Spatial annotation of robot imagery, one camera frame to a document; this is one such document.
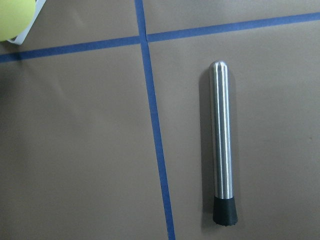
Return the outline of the yellow cup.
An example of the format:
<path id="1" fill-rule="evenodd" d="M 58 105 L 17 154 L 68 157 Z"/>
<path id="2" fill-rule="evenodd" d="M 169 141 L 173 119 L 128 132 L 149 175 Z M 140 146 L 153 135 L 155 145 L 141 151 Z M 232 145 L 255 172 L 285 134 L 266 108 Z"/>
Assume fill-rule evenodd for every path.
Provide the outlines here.
<path id="1" fill-rule="evenodd" d="M 31 23 L 36 11 L 35 0 L 0 1 L 0 41 L 12 39 Z"/>

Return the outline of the steel muddler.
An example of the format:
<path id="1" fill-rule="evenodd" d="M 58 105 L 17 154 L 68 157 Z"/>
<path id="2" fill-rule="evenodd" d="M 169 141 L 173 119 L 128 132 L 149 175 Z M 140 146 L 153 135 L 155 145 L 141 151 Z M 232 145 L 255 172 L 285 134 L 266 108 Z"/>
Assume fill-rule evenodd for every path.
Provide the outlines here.
<path id="1" fill-rule="evenodd" d="M 209 66 L 212 138 L 215 145 L 213 221 L 221 226 L 238 222 L 233 190 L 232 138 L 228 66 L 218 60 Z"/>

